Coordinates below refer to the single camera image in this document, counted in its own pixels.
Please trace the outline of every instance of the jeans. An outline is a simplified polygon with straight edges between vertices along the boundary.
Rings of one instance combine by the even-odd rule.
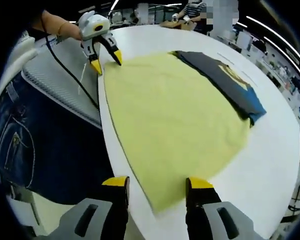
[[[0,174],[74,205],[113,177],[103,133],[33,88],[19,73],[0,96]]]

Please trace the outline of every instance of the yellow cloth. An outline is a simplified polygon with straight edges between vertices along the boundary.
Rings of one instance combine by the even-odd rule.
[[[116,133],[155,212],[185,197],[186,178],[214,176],[247,141],[250,120],[172,54],[108,63],[104,81]]]

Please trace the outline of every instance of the black cable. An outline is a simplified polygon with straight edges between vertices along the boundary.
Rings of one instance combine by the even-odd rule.
[[[66,68],[66,66],[57,58],[57,56],[55,55],[54,51],[51,48],[49,39],[48,39],[48,32],[46,29],[46,26],[44,24],[44,21],[42,19],[42,16],[40,17],[41,20],[41,24],[42,24],[42,28],[43,31],[45,33],[45,41],[46,41],[46,46],[49,49],[50,53],[52,54],[53,58],[56,60],[56,62],[76,81],[76,83],[81,87],[81,89],[84,91],[84,93],[87,95],[87,97],[90,99],[90,101],[92,102],[93,106],[100,112],[99,106],[98,104],[95,102],[95,100],[91,97],[91,95],[88,93],[88,91],[85,89],[85,87],[81,84],[81,82],[78,80],[78,78],[76,78],[75,75],[73,75],[72,72],[69,71],[68,68]]]

